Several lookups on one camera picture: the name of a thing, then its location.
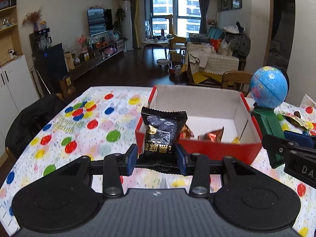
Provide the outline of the black snack packet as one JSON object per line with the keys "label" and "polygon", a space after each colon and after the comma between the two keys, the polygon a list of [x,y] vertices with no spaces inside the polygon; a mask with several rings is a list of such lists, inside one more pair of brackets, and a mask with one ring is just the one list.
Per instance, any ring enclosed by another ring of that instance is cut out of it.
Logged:
{"label": "black snack packet", "polygon": [[145,137],[136,166],[161,173],[180,174],[176,145],[187,121],[186,111],[161,111],[144,106],[141,117]]}

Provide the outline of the yellow black snack wrapper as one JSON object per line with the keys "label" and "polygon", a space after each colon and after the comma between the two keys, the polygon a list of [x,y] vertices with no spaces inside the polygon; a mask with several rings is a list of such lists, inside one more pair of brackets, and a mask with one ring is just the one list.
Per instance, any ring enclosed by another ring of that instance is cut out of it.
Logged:
{"label": "yellow black snack wrapper", "polygon": [[311,122],[304,121],[304,120],[300,119],[299,117],[297,117],[294,114],[291,114],[291,113],[288,113],[288,112],[281,112],[281,115],[283,117],[285,117],[285,119],[289,123],[291,123],[293,126],[303,128],[303,129],[305,129],[307,131],[311,131],[314,128],[314,126],[313,126],[313,124]]}

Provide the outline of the orange foil snack in box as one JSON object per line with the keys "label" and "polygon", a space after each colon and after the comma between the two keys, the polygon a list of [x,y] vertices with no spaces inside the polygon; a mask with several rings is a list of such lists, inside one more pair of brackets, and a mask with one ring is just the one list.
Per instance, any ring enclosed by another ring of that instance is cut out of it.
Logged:
{"label": "orange foil snack in box", "polygon": [[[219,130],[213,130],[205,134],[198,135],[197,139],[211,141],[213,143],[220,143],[222,141],[223,133],[224,133],[224,127],[222,127]],[[185,139],[194,138],[193,132],[189,129],[189,127],[186,124],[181,130],[180,138],[185,138]]]}

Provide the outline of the green packet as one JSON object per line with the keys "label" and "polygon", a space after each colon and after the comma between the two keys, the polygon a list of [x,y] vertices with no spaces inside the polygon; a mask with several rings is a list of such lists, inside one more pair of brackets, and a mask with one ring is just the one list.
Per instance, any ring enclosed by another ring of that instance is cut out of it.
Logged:
{"label": "green packet", "polygon": [[[254,103],[253,112],[251,115],[255,117],[263,136],[272,135],[285,139],[279,120],[274,113],[274,109],[259,106],[257,103]],[[278,155],[270,150],[267,150],[267,155],[271,168],[275,169],[284,164],[283,156]]]}

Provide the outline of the red cardboard box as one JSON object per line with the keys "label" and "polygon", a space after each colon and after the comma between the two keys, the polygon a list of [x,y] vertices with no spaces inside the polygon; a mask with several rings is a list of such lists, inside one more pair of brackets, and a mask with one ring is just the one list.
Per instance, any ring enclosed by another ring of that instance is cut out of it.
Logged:
{"label": "red cardboard box", "polygon": [[[229,155],[252,164],[262,148],[258,123],[239,91],[197,86],[157,85],[147,106],[161,111],[186,111],[187,126],[194,138],[179,140],[189,153],[203,153],[221,160]],[[198,135],[224,127],[222,141],[198,140]]]}

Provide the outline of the balloon pattern tablecloth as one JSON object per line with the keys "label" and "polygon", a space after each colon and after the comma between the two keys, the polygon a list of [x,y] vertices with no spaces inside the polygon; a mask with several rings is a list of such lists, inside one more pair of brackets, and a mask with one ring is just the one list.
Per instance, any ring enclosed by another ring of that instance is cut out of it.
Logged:
{"label": "balloon pattern tablecloth", "polygon": [[[11,203],[14,195],[33,181],[87,155],[93,160],[111,153],[124,153],[142,144],[141,108],[147,106],[153,88],[91,87],[67,105],[28,144],[1,187],[1,224],[5,235],[19,230]],[[286,174],[283,167],[270,167],[261,148],[251,164],[292,188],[301,209],[294,229],[302,236],[315,236],[315,189]]]}

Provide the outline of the blue globe on stand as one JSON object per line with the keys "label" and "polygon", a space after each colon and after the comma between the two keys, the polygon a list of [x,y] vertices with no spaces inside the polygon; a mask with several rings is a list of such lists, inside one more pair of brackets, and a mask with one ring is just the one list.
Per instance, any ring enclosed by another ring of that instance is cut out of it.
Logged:
{"label": "blue globe on stand", "polygon": [[287,98],[288,91],[289,78],[284,70],[263,66],[252,75],[250,93],[260,107],[277,108]]}

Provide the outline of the wooden chair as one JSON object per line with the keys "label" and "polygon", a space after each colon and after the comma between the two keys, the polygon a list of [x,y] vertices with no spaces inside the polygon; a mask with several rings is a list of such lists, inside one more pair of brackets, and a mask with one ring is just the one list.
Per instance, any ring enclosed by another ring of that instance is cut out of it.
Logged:
{"label": "wooden chair", "polygon": [[222,75],[221,88],[241,92],[247,96],[253,74],[245,71],[228,71]]}

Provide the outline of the black jacket on chair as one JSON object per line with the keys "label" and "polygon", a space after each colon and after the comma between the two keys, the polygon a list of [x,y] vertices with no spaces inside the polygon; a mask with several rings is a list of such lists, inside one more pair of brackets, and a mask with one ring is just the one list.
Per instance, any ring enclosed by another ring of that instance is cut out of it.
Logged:
{"label": "black jacket on chair", "polygon": [[23,109],[11,124],[5,138],[5,152],[16,161],[28,144],[66,103],[62,94],[50,94]]}

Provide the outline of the beige covered sofa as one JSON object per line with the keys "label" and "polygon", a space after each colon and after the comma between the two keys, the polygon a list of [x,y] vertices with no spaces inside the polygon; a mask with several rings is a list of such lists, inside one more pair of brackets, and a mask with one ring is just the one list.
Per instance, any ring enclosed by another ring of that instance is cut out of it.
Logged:
{"label": "beige covered sofa", "polygon": [[228,71],[237,71],[239,59],[233,56],[217,54],[214,47],[207,43],[186,44],[185,70],[190,70],[194,84],[206,80],[221,83],[222,75]]}

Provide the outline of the dark tv console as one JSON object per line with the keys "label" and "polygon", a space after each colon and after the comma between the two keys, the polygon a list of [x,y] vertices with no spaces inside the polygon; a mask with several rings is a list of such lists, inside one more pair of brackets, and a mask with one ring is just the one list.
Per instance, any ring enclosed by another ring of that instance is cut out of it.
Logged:
{"label": "dark tv console", "polygon": [[86,72],[104,63],[106,60],[109,60],[116,55],[120,55],[123,52],[124,40],[118,40],[117,42],[110,43],[109,45],[101,47],[100,49],[96,49],[90,53],[94,55],[93,58],[85,60],[84,62],[81,62],[79,65],[75,66],[73,70],[66,73],[62,80],[67,78],[75,80]]}

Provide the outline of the white cabinet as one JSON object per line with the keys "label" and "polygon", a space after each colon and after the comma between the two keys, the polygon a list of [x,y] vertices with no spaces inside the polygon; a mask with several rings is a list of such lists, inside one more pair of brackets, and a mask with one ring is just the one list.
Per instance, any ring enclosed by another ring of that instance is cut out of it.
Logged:
{"label": "white cabinet", "polygon": [[18,114],[39,99],[25,56],[1,67],[0,92],[1,153],[5,137]]}

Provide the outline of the round coffee table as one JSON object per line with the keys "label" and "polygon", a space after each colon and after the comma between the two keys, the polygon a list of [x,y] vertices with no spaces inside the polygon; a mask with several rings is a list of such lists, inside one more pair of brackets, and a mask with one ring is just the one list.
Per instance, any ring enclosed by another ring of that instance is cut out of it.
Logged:
{"label": "round coffee table", "polygon": [[151,51],[153,51],[154,48],[158,48],[158,47],[162,47],[165,51],[165,58],[168,58],[167,55],[167,48],[170,47],[171,45],[171,41],[174,38],[165,38],[165,39],[160,39],[158,40],[157,38],[154,39],[144,39],[142,40],[142,44],[143,44],[143,50],[142,50],[142,57],[144,57],[145,52],[146,52],[146,48],[151,48]]}

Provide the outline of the wall television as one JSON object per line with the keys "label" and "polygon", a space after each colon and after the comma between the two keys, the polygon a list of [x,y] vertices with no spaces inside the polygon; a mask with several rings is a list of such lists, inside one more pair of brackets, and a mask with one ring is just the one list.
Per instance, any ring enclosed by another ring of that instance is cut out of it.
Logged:
{"label": "wall television", "polygon": [[87,18],[90,36],[99,35],[113,30],[111,9],[88,9]]}

